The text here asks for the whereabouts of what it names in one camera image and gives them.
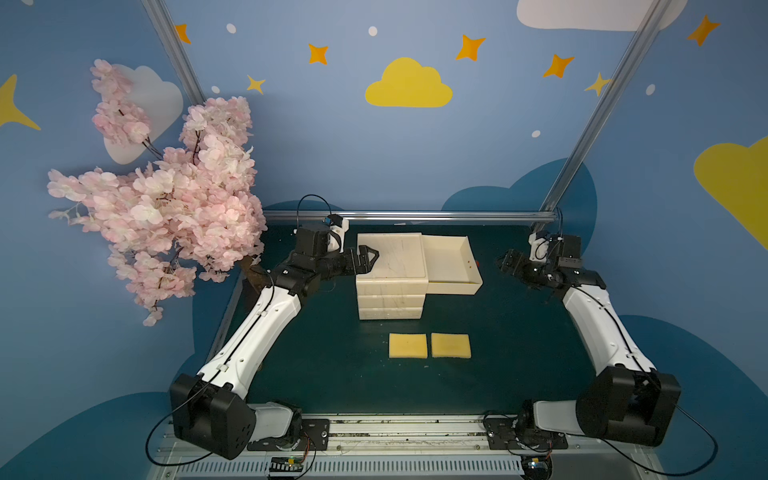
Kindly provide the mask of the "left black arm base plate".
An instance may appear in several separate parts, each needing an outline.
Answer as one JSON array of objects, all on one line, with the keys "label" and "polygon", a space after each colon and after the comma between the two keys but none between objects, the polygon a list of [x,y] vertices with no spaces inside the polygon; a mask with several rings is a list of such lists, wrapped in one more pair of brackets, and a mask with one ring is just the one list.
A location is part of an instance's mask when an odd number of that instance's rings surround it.
[{"label": "left black arm base plate", "polygon": [[301,426],[293,425],[283,437],[251,441],[247,451],[326,451],[330,437],[327,419],[303,419]]}]

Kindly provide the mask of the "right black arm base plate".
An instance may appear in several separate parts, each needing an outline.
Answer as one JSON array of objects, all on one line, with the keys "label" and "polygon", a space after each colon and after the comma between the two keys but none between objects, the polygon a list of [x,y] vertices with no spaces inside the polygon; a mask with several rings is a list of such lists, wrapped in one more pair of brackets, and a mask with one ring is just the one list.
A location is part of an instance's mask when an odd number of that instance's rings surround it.
[{"label": "right black arm base plate", "polygon": [[480,421],[491,450],[526,450],[549,453],[569,448],[563,433],[539,430],[535,427],[518,426],[516,417],[491,415]]}]

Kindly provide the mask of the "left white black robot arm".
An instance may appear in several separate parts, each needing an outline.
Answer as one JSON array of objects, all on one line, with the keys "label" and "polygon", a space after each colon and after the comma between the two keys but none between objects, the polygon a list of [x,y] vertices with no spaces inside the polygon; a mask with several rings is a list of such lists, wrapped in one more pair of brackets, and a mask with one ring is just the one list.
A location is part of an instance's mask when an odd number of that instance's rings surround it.
[{"label": "left white black robot arm", "polygon": [[273,441],[281,448],[302,437],[299,409],[278,402],[250,407],[251,383],[269,351],[322,282],[373,270],[380,253],[368,245],[348,248],[348,223],[331,215],[299,227],[289,256],[268,273],[268,284],[230,340],[196,375],[171,385],[170,414],[177,439],[227,460],[248,445]]}]

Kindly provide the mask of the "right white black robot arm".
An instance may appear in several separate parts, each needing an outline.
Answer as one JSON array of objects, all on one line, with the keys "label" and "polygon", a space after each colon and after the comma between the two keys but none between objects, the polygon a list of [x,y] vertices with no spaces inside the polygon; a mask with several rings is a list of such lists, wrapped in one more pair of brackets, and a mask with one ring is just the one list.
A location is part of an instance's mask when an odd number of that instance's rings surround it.
[{"label": "right white black robot arm", "polygon": [[529,244],[528,252],[508,250],[497,267],[562,301],[596,376],[574,400],[525,401],[515,422],[518,440],[539,445],[563,434],[659,446],[678,406],[679,382],[660,372],[632,339],[606,283],[584,267],[580,237],[533,233]]}]

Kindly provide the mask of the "cream drawer cabinet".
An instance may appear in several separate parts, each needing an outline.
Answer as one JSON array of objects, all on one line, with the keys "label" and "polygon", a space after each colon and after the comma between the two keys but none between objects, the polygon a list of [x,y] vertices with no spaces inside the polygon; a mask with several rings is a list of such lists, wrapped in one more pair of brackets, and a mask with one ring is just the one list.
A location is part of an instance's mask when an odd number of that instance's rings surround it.
[{"label": "cream drawer cabinet", "polygon": [[359,246],[379,252],[372,270],[356,277],[361,320],[417,320],[428,273],[421,233],[360,233]]}]

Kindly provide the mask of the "yellow sponge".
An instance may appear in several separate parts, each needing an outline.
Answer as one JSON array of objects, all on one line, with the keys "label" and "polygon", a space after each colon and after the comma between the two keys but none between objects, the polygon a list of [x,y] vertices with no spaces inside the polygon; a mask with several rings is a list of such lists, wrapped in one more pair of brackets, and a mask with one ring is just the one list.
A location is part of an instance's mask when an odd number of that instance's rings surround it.
[{"label": "yellow sponge", "polygon": [[433,358],[470,359],[472,357],[468,334],[432,333],[430,340]]},{"label": "yellow sponge", "polygon": [[426,359],[428,357],[425,334],[390,333],[388,347],[390,359]]}]

